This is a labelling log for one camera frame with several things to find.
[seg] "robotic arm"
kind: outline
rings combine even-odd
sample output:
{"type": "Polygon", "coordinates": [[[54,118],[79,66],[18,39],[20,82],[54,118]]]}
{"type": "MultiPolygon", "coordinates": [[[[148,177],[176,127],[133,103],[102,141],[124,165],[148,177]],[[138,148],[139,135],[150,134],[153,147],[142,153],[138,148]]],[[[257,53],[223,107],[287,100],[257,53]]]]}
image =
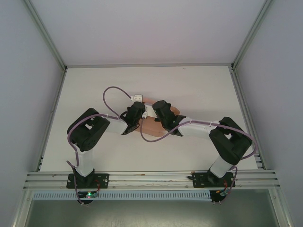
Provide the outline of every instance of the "robotic arm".
{"type": "Polygon", "coordinates": [[[147,116],[155,117],[155,121],[161,122],[163,128],[175,136],[209,135],[220,155],[203,179],[211,185],[215,185],[227,171],[238,164],[252,144],[252,140],[243,135],[242,129],[229,117],[216,122],[202,122],[175,115],[170,110],[171,105],[164,100],[149,105],[141,102],[141,95],[132,98],[134,103],[120,118],[99,114],[90,108],[68,128],[69,142],[76,145],[77,166],[73,168],[75,178],[83,187],[89,187],[94,179],[92,152],[103,133],[127,135],[139,127],[140,119],[147,116]]]}

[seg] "white connector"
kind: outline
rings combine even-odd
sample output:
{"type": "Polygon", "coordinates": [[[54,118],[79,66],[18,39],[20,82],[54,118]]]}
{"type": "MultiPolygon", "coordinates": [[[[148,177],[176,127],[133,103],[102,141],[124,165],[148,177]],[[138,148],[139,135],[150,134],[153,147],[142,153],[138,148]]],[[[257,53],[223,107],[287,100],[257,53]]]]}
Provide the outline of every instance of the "white connector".
{"type": "Polygon", "coordinates": [[[131,96],[131,101],[134,103],[134,102],[142,102],[143,100],[143,96],[142,95],[134,95],[134,96],[131,96]]]}

